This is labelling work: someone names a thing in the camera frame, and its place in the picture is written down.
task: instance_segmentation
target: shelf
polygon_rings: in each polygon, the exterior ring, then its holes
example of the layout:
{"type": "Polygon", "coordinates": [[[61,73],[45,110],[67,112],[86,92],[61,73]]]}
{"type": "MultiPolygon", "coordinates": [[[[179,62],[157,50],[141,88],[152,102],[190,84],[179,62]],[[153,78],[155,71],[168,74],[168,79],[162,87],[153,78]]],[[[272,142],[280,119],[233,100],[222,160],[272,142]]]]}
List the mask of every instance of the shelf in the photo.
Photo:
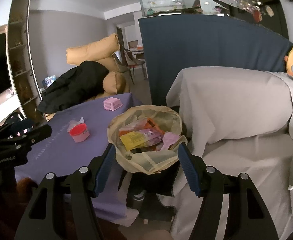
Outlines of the shelf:
{"type": "Polygon", "coordinates": [[[30,69],[29,69],[29,70],[22,71],[21,73],[15,75],[14,77],[21,76],[21,75],[23,75],[23,74],[25,74],[25,73],[28,73],[28,72],[30,72],[30,71],[31,71],[30,69]]]}
{"type": "Polygon", "coordinates": [[[12,47],[12,48],[10,48],[10,50],[11,50],[11,49],[23,48],[23,47],[25,47],[25,44],[21,44],[21,45],[17,45],[17,46],[15,46],[15,47],[12,47]]]}
{"type": "Polygon", "coordinates": [[[35,98],[37,98],[38,96],[32,97],[31,99],[27,100],[23,105],[27,105],[28,103],[30,103],[32,100],[34,100],[35,98]]]}
{"type": "Polygon", "coordinates": [[[25,23],[25,21],[23,21],[23,20],[18,20],[18,21],[15,21],[15,22],[10,22],[9,25],[15,25],[15,26],[20,26],[20,27],[22,27],[24,23],[25,23]]]}

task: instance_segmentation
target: gray wall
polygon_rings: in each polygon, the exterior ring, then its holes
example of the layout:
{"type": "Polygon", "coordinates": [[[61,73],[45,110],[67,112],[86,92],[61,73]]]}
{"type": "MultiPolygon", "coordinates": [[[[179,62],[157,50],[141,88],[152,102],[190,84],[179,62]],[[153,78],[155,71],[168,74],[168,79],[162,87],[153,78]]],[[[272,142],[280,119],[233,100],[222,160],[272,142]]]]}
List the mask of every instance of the gray wall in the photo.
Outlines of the gray wall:
{"type": "Polygon", "coordinates": [[[42,80],[47,76],[59,77],[75,67],[66,63],[67,48],[106,36],[103,19],[62,11],[30,11],[30,49],[38,85],[42,87],[42,80]]]}

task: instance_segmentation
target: chair leg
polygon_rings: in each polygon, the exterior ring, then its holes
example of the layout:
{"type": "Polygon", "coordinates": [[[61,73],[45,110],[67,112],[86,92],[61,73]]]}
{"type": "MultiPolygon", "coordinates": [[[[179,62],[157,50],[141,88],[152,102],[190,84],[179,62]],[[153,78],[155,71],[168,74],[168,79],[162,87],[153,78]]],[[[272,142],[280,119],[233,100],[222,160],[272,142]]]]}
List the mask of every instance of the chair leg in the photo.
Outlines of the chair leg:
{"type": "Polygon", "coordinates": [[[128,73],[129,73],[129,75],[130,75],[130,78],[131,78],[131,80],[132,80],[133,85],[135,85],[135,84],[134,84],[134,80],[133,80],[133,76],[132,76],[132,73],[131,73],[131,69],[128,70],[128,73]]]}
{"type": "Polygon", "coordinates": [[[142,67],[142,72],[143,72],[144,80],[148,80],[147,73],[145,72],[145,69],[144,69],[143,64],[141,65],[141,67],[142,67]]]}

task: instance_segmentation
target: pink scoop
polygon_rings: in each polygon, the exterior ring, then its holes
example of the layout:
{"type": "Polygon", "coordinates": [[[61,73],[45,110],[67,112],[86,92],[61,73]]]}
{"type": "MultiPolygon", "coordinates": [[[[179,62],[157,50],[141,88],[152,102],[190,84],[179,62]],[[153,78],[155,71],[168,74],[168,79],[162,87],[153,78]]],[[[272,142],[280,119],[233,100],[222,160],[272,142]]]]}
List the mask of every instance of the pink scoop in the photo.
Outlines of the pink scoop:
{"type": "Polygon", "coordinates": [[[162,138],[163,146],[161,148],[161,151],[168,150],[171,145],[175,144],[179,140],[179,138],[180,138],[180,136],[178,134],[166,132],[162,138]]]}

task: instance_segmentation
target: pink container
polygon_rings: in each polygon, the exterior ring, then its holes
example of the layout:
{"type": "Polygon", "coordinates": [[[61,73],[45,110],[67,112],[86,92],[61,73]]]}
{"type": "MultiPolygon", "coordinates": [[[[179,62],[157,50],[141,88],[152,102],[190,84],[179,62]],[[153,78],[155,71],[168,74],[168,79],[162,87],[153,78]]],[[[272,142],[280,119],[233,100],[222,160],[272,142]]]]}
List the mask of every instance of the pink container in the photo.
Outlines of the pink container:
{"type": "Polygon", "coordinates": [[[114,111],[121,106],[123,106],[123,104],[118,98],[108,98],[103,101],[103,108],[106,110],[114,111]]]}
{"type": "Polygon", "coordinates": [[[75,142],[83,142],[89,137],[88,127],[85,123],[76,125],[69,132],[75,142]]]}

